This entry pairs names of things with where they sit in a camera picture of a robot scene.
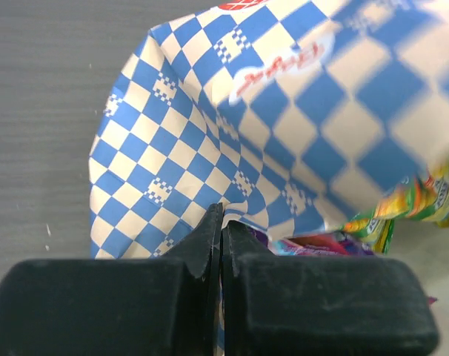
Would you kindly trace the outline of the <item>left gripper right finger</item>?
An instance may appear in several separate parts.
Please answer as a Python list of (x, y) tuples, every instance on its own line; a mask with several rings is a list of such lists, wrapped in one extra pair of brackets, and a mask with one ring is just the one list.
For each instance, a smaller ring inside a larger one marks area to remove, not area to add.
[(226, 355), (429, 355), (439, 344), (398, 260), (277, 256), (239, 222), (222, 241)]

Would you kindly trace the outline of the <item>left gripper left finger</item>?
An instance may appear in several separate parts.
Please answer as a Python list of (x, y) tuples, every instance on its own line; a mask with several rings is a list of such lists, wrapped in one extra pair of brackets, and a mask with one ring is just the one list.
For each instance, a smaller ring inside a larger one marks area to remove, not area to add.
[(215, 355), (223, 207), (160, 257), (25, 260), (0, 282), (0, 355)]

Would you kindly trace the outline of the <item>green Fox's candy packet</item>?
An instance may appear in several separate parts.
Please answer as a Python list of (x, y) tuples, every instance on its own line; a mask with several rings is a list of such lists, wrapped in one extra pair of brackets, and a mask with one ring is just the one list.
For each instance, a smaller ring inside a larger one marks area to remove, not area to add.
[(414, 178), (404, 179), (375, 208), (357, 214), (341, 230), (367, 245), (371, 251), (386, 254), (397, 219), (449, 228), (448, 162)]

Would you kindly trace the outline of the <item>blue checkered paper bag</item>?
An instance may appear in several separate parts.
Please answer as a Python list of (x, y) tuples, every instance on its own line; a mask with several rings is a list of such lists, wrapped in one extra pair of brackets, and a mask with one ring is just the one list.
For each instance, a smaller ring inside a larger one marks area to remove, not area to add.
[(231, 1), (151, 28), (88, 159), (94, 260), (160, 257), (223, 207), (222, 233), (341, 231), (449, 163), (449, 1)]

